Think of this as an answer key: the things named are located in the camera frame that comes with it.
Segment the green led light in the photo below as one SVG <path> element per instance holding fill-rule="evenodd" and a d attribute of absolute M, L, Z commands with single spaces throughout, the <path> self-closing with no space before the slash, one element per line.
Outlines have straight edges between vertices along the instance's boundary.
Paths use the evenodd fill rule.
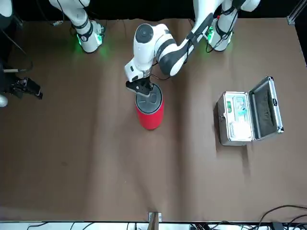
<path fill-rule="evenodd" d="M 102 44 L 102 36 L 100 34 L 94 34 L 96 41 L 99 45 Z"/>
<path fill-rule="evenodd" d="M 209 29 L 208 29 L 206 34 L 207 34 L 207 37 L 208 37 L 208 42 L 210 44 L 212 39 L 213 39 L 213 36 L 214 36 L 214 30 L 213 30 L 212 26 L 209 27 Z"/>
<path fill-rule="evenodd" d="M 232 112 L 231 102 L 230 101 L 227 101 L 227 110 L 228 110 L 228 113 Z"/>
<path fill-rule="evenodd" d="M 78 38 L 78 41 L 79 41 L 79 45 L 81 45 L 81 41 L 80 41 L 80 38 L 79 36 L 77 35 L 77 38 Z"/>

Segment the red cylinder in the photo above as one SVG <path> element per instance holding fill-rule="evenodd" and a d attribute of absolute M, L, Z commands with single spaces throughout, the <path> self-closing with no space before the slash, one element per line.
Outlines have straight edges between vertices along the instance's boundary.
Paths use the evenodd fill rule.
<path fill-rule="evenodd" d="M 153 84 L 149 97 L 137 94 L 135 104 L 140 124 L 148 130 L 158 128 L 164 115 L 164 100 L 160 87 Z"/>

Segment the black cable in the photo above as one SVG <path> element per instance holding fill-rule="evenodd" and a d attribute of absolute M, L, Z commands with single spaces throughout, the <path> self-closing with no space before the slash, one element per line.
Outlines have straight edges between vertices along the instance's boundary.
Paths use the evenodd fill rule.
<path fill-rule="evenodd" d="M 124 24 L 124 28 L 125 28 L 125 38 L 127 38 L 127 29 L 126 29 L 126 24 L 125 24 L 124 20 L 121 20 L 121 21 L 123 22 L 123 24 Z"/>
<path fill-rule="evenodd" d="M 207 38 L 207 45 L 206 45 L 206 53 L 211 53 L 215 48 L 217 48 L 220 44 L 220 42 L 222 41 L 222 40 L 226 40 L 227 38 L 229 38 L 229 36 L 230 36 L 230 32 L 231 32 L 231 30 L 232 30 L 232 25 L 234 24 L 234 22 L 235 22 L 235 19 L 236 19 L 236 16 L 238 15 L 238 10 L 236 11 L 236 14 L 235 14 L 235 16 L 234 16 L 234 18 L 233 18 L 233 20 L 232 20 L 232 22 L 231 22 L 231 24 L 230 24 L 230 27 L 229 27 L 229 30 L 228 30 L 228 32 L 226 33 L 227 34 L 227 36 L 226 37 L 221 37 L 220 38 L 220 40 L 215 44 L 215 46 L 211 49 L 211 50 L 209 50 L 208 51 L 208 44 L 209 44 L 209 40 L 208 40 L 208 38 Z"/>
<path fill-rule="evenodd" d="M 300 215 L 300 216 L 298 216 L 298 217 L 295 217 L 293 220 L 291 220 L 291 221 L 288 223 L 287 230 L 289 230 L 290 225 L 291 225 L 295 220 L 297 220 L 297 219 L 299 219 L 299 218 L 302 218 L 302 217 L 307 217 L 307 215 Z"/>
<path fill-rule="evenodd" d="M 69 33 L 71 34 L 71 36 L 76 36 L 77 35 L 77 31 L 73 27 L 72 23 L 71 23 L 71 27 L 69 28 Z"/>
<path fill-rule="evenodd" d="M 107 24 L 107 19 L 106 19 L 106 24 Z M 104 32 L 106 32 L 106 24 L 105 24 L 105 30 L 104 30 Z"/>
<path fill-rule="evenodd" d="M 95 223 L 93 222 L 93 223 L 90 223 L 90 224 L 86 225 L 86 226 L 84 227 L 84 229 L 86 229 L 87 227 L 89 227 L 89 226 L 92 225 L 92 224 L 95 224 Z"/>
<path fill-rule="evenodd" d="M 191 22 L 191 19 L 188 19 L 190 25 L 191 25 L 191 28 L 193 28 L 194 26 L 192 25 L 192 22 Z"/>
<path fill-rule="evenodd" d="M 70 230 L 72 230 L 73 225 L 75 224 L 75 222 L 72 223 Z"/>
<path fill-rule="evenodd" d="M 155 75 L 153 73 L 151 73 L 150 76 L 153 76 L 154 78 L 157 78 L 157 79 L 159 79 L 161 81 L 165 81 L 165 80 L 167 80 L 167 79 L 169 79 L 171 77 L 171 76 L 168 76 L 167 78 L 159 78 L 157 75 Z"/>
<path fill-rule="evenodd" d="M 152 66 L 155 66 L 157 64 L 159 64 L 159 62 L 156 60 L 155 63 Z"/>
<path fill-rule="evenodd" d="M 28 72 L 31 69 L 33 69 L 33 61 L 29 58 L 29 56 L 27 55 L 27 53 L 13 40 L 10 38 L 10 36 L 8 36 L 2 29 L 1 29 L 2 33 L 17 47 L 19 48 L 19 50 L 26 56 L 26 58 L 28 58 L 30 60 L 30 67 L 26 68 L 26 69 L 16 69 L 15 72 Z"/>
<path fill-rule="evenodd" d="M 237 223 L 233 223 L 233 222 L 229 222 L 229 221 L 224 220 L 224 221 L 222 221 L 222 222 L 216 224 L 213 228 L 211 228 L 211 230 L 214 230 L 214 228 L 216 228 L 216 227 L 219 226 L 220 224 L 224 224 L 224 223 L 231 224 L 231 225 L 240 226 L 241 229 L 243 229 L 243 228 L 244 228 L 244 229 L 248 229 L 248 230 L 253 229 L 252 226 L 249 225 L 249 224 L 237 224 Z"/>
<path fill-rule="evenodd" d="M 201 35 L 201 34 L 202 34 L 202 33 L 195 34 L 194 36 L 195 36 L 195 37 L 198 37 L 198 36 Z M 191 43 L 191 39 L 189 39 L 189 41 L 188 41 L 187 58 L 186 58 L 186 60 L 183 62 L 183 65 L 185 65 L 185 64 L 188 62 L 190 43 Z"/>
<path fill-rule="evenodd" d="M 194 229 L 196 229 L 196 230 L 199 230 L 198 228 L 197 228 L 197 226 L 196 226 L 196 224 L 190 224 L 190 226 L 192 226 Z"/>
<path fill-rule="evenodd" d="M 100 14 L 98 14 L 98 13 L 95 13 L 95 12 L 93 12 L 93 11 L 91 11 L 91 10 L 89 10 L 88 9 L 88 6 L 86 7 L 82 2 L 81 2 L 81 0 L 79 0 L 79 3 L 83 6 L 83 8 L 86 8 L 87 9 L 87 11 L 89 12 L 89 13 L 91 13 L 91 14 L 94 14 L 94 15 L 96 15 L 96 16 L 98 16 L 98 17 L 100 17 Z"/>
<path fill-rule="evenodd" d="M 295 230 L 296 228 L 298 228 L 299 226 L 301 226 L 301 225 L 307 225 L 307 223 L 300 223 L 300 224 L 297 224 L 296 226 L 294 226 L 294 228 L 292 229 L 292 230 Z"/>
<path fill-rule="evenodd" d="M 270 225 L 269 224 L 267 224 L 267 223 L 262 223 L 261 225 L 260 225 L 260 227 L 264 227 L 264 226 L 266 226 L 266 227 L 269 227 Z M 258 225 L 257 226 L 255 226 L 255 227 L 252 227 L 252 228 L 250 228 L 249 230 L 255 230 L 255 229 L 258 229 Z"/>
<path fill-rule="evenodd" d="M 45 223 L 42 223 L 42 224 L 38 224 L 38 225 L 29 225 L 27 230 L 29 230 L 29 228 L 34 228 L 34 227 L 40 227 L 40 226 L 43 226 L 45 224 L 48 224 L 49 222 L 45 222 Z"/>
<path fill-rule="evenodd" d="M 57 2 L 58 2 L 59 6 L 60 6 L 60 8 L 61 8 L 62 15 L 63 15 L 63 21 L 64 21 L 64 20 L 65 20 L 65 14 L 64 14 L 63 8 L 62 8 L 62 6 L 61 6 L 59 0 L 57 0 Z M 41 7 L 40 4 L 39 4 L 39 0 L 36 0 L 36 4 L 37 4 L 37 6 L 38 6 L 38 9 L 39 9 L 41 15 L 42 15 L 43 18 L 46 20 L 46 22 L 48 22 L 48 23 L 49 23 L 50 25 L 52 25 L 52 26 L 58 26 L 58 25 L 61 25 L 61 24 L 62 24 L 62 23 L 58 24 L 58 21 L 57 21 L 57 22 L 54 22 L 54 23 L 51 23 L 51 22 L 48 20 L 48 18 L 46 17 L 46 15 L 44 14 L 44 12 L 43 12 L 43 10 L 42 10 L 42 7 Z"/>
<path fill-rule="evenodd" d="M 268 215 L 270 212 L 273 212 L 275 210 L 278 210 L 278 209 L 281 209 L 281 208 L 284 208 L 284 207 L 295 207 L 295 208 L 300 208 L 300 209 L 307 209 L 307 207 L 304 207 L 304 206 L 299 206 L 299 205 L 282 205 L 282 206 L 278 206 L 278 207 L 275 207 L 275 208 L 272 208 L 271 210 L 267 211 L 266 213 L 264 213 L 260 219 L 260 222 L 259 222 L 259 225 L 257 226 L 256 230 L 259 230 L 260 226 L 261 226 L 261 223 L 264 219 L 264 217 L 266 215 Z"/>

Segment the cable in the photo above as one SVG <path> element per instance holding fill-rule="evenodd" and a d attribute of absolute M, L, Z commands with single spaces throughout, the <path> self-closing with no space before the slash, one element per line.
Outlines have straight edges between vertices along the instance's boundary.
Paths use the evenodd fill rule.
<path fill-rule="evenodd" d="M 69 28 L 69 33 L 71 34 L 71 36 L 76 36 L 77 35 L 77 31 L 73 27 L 72 23 L 71 23 L 71 27 Z"/>
<path fill-rule="evenodd" d="M 125 28 L 125 38 L 127 38 L 127 29 L 126 29 L 126 24 L 125 24 L 124 20 L 121 20 L 121 21 L 123 22 L 123 24 L 124 24 L 124 28 Z"/>
<path fill-rule="evenodd" d="M 83 8 L 87 8 L 87 10 L 88 10 L 91 14 L 94 14 L 94 15 L 100 17 L 100 14 L 95 13 L 95 12 L 89 10 L 89 9 L 88 9 L 88 6 L 86 7 L 86 6 L 81 2 L 81 0 L 79 0 L 79 3 L 83 6 Z"/>
<path fill-rule="evenodd" d="M 209 50 L 209 51 L 208 51 L 209 40 L 208 40 L 208 38 L 207 38 L 206 53 L 211 53 L 214 49 L 216 49 L 216 48 L 220 45 L 219 43 L 220 43 L 222 40 L 226 40 L 227 38 L 229 38 L 230 32 L 231 32 L 231 30 L 232 30 L 232 25 L 233 25 L 234 22 L 235 22 L 235 19 L 236 19 L 237 15 L 238 15 L 238 12 L 239 12 L 239 11 L 237 10 L 237 11 L 236 11 L 236 14 L 235 14 L 235 16 L 234 16 L 234 18 L 233 18 L 233 20 L 232 20 L 232 22 L 231 22 L 231 24 L 230 24 L 229 30 L 228 30 L 228 32 L 226 33 L 227 36 L 224 37 L 224 38 L 221 37 L 220 40 L 215 44 L 215 46 L 214 46 L 211 50 Z"/>
<path fill-rule="evenodd" d="M 281 208 L 284 208 L 284 207 L 295 207 L 295 208 L 300 208 L 300 209 L 306 209 L 306 210 L 307 210 L 307 207 L 298 206 L 298 205 L 282 205 L 282 206 L 275 207 L 275 208 L 273 208 L 273 209 L 267 211 L 266 213 L 264 213 L 264 214 L 262 215 L 262 217 L 261 217 L 261 219 L 260 219 L 260 222 L 259 222 L 259 225 L 257 226 L 256 230 L 259 230 L 259 228 L 260 228 L 260 226 L 261 226 L 261 223 L 262 223 L 262 221 L 263 221 L 263 219 L 264 219 L 264 217 L 265 217 L 266 215 L 268 215 L 270 212 L 273 212 L 273 211 L 275 211 L 275 210 L 278 210 L 278 209 L 281 209 Z"/>
<path fill-rule="evenodd" d="M 199 35 L 201 35 L 202 34 L 202 32 L 201 33 L 198 33 L 198 34 L 195 34 L 194 36 L 195 37 L 198 37 Z M 190 43 L 191 43 L 191 39 L 189 39 L 189 41 L 188 41 L 188 47 L 187 47 L 187 58 L 186 58 L 186 60 L 183 62 L 183 65 L 185 65 L 187 62 L 188 62 L 188 57 L 189 57 L 189 49 L 190 49 Z"/>
<path fill-rule="evenodd" d="M 95 224 L 95 222 L 86 225 L 86 226 L 84 227 L 84 229 L 86 229 L 87 227 L 89 227 L 89 226 L 92 225 L 92 224 Z"/>
<path fill-rule="evenodd" d="M 73 225 L 75 224 L 75 222 L 72 223 L 70 230 L 72 230 Z"/>
<path fill-rule="evenodd" d="M 202 227 L 201 224 L 198 224 L 197 226 L 198 226 L 198 228 L 200 228 L 200 230 L 204 230 L 204 228 Z"/>
<path fill-rule="evenodd" d="M 302 217 L 307 217 L 307 215 L 301 215 L 301 216 L 295 217 L 293 220 L 291 220 L 291 221 L 288 223 L 287 230 L 289 230 L 290 225 L 291 225 L 295 220 L 297 220 L 297 219 L 299 219 L 299 218 L 302 218 Z"/>
<path fill-rule="evenodd" d="M 171 76 L 168 76 L 167 78 L 159 78 L 157 75 L 155 75 L 153 73 L 151 73 L 150 76 L 153 76 L 154 78 L 157 78 L 157 79 L 159 79 L 161 81 L 165 81 L 165 80 L 167 80 L 167 79 L 169 79 L 171 77 Z"/>
<path fill-rule="evenodd" d="M 33 69 L 33 61 L 29 58 L 27 53 L 13 39 L 11 39 L 2 29 L 1 29 L 1 31 L 30 60 L 30 67 L 28 67 L 26 69 L 6 69 L 5 72 L 20 73 L 20 72 L 28 72 L 31 69 Z"/>
<path fill-rule="evenodd" d="M 43 12 L 43 10 L 42 10 L 40 4 L 39 4 L 39 0 L 36 0 L 36 4 L 37 4 L 37 6 L 38 6 L 38 9 L 39 9 L 41 15 L 42 15 L 43 18 L 46 20 L 46 22 L 48 22 L 48 23 L 49 23 L 50 25 L 52 25 L 52 26 L 59 26 L 59 25 L 61 25 L 61 24 L 64 22 L 64 19 L 65 19 L 65 14 L 64 14 L 63 8 L 62 8 L 62 6 L 61 6 L 59 0 L 57 0 L 57 2 L 58 2 L 58 4 L 59 4 L 59 7 L 61 8 L 62 15 L 63 15 L 63 20 L 62 20 L 62 21 L 56 21 L 56 22 L 54 22 L 54 23 L 51 23 L 51 22 L 48 20 L 48 18 L 46 17 L 46 15 L 44 14 L 44 12 Z"/>
<path fill-rule="evenodd" d="M 194 226 L 193 224 L 190 224 L 190 225 L 191 225 L 193 228 L 195 228 L 196 230 L 199 230 L 199 229 L 197 228 L 196 224 L 194 224 L 195 226 Z"/>
<path fill-rule="evenodd" d="M 300 224 L 297 224 L 292 230 L 295 230 L 296 228 L 298 228 L 299 226 L 301 225 L 306 225 L 307 223 L 300 223 Z"/>
<path fill-rule="evenodd" d="M 106 24 L 107 24 L 107 19 L 106 19 Z M 106 32 L 106 24 L 105 24 L 105 30 L 104 30 L 104 32 Z"/>
<path fill-rule="evenodd" d="M 229 222 L 229 221 L 225 221 L 225 220 L 224 220 L 224 221 L 222 221 L 222 222 L 216 224 L 213 228 L 211 228 L 211 230 L 214 230 L 217 226 L 219 226 L 220 224 L 224 224 L 224 223 L 231 224 L 231 225 L 240 226 L 241 229 L 243 229 L 243 228 L 244 228 L 244 229 L 248 229 L 248 230 L 253 229 L 252 226 L 249 225 L 249 224 L 237 224 L 237 223 L 233 223 L 233 222 Z"/>
<path fill-rule="evenodd" d="M 152 66 L 155 66 L 157 64 L 159 64 L 159 62 L 156 60 L 155 63 Z"/>
<path fill-rule="evenodd" d="M 45 224 L 48 224 L 49 222 L 45 222 L 45 223 L 42 223 L 42 224 L 38 224 L 38 225 L 29 225 L 27 230 L 29 230 L 29 228 L 34 228 L 34 227 L 40 227 L 40 226 L 43 226 Z"/>
<path fill-rule="evenodd" d="M 192 25 L 192 22 L 191 22 L 191 19 L 188 19 L 190 25 L 191 25 L 191 28 L 193 28 L 194 26 Z"/>

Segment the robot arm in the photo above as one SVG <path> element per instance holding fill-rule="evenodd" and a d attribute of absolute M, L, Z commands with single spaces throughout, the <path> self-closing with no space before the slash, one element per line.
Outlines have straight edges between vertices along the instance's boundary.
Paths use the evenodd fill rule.
<path fill-rule="evenodd" d="M 60 11 L 63 10 L 70 19 L 85 52 L 92 53 L 102 44 L 104 28 L 97 22 L 89 20 L 83 9 L 84 6 L 89 5 L 90 0 L 49 0 L 49 2 Z"/>
<path fill-rule="evenodd" d="M 225 0 L 222 3 L 222 14 L 212 23 L 213 33 L 209 44 L 216 51 L 224 51 L 231 39 L 232 30 L 237 20 L 238 10 L 252 12 L 260 0 Z"/>
<path fill-rule="evenodd" d="M 11 0 L 0 0 L 0 29 L 9 26 L 12 20 L 13 9 Z"/>
<path fill-rule="evenodd" d="M 146 97 L 149 96 L 150 90 L 152 89 L 149 76 L 154 58 L 158 61 L 159 67 L 165 75 L 176 75 L 212 25 L 213 13 L 219 5 L 224 5 L 224 11 L 229 6 L 231 8 L 229 12 L 232 13 L 232 18 L 237 18 L 236 12 L 238 9 L 244 9 L 245 7 L 245 10 L 252 11 L 257 7 L 259 1 L 193 0 L 196 21 L 190 33 L 179 46 L 176 44 L 166 25 L 140 25 L 134 36 L 134 57 L 125 66 L 125 73 L 128 78 L 126 87 L 135 93 Z M 232 30 L 234 23 L 235 20 L 232 22 L 229 20 L 229 17 L 221 19 L 221 24 L 224 25 L 223 29 L 228 26 L 228 33 Z M 226 33 L 226 35 L 213 37 L 215 39 L 213 40 L 215 41 L 215 45 L 212 46 L 217 48 L 224 41 L 225 37 L 228 38 L 229 35 Z"/>

